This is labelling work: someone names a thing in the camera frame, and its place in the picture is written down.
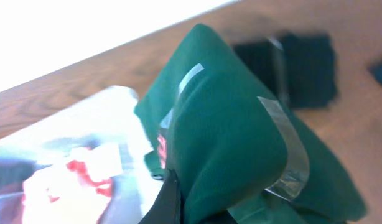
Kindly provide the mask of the black cloth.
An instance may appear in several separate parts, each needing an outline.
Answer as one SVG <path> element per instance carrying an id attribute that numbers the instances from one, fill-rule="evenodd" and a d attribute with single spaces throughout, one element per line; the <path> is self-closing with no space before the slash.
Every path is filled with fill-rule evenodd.
<path id="1" fill-rule="evenodd" d="M 328 34 L 287 33 L 236 44 L 233 50 L 291 108 L 324 108 L 337 96 L 337 59 Z"/>

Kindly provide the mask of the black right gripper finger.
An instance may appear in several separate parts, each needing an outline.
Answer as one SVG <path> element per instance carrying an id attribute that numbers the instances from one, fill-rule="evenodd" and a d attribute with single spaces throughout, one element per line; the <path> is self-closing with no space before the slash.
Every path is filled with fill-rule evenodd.
<path id="1" fill-rule="evenodd" d="M 181 224 L 181 203 L 177 174 L 174 170 L 166 170 L 162 188 L 139 224 Z"/>

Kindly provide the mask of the green cloth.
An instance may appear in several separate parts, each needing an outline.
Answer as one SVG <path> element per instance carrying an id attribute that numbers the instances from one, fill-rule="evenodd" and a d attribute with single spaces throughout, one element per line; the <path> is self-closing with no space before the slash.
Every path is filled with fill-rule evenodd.
<path id="1" fill-rule="evenodd" d="M 135 114 L 177 223 L 346 223 L 367 208 L 332 151 L 210 27 L 181 42 Z"/>

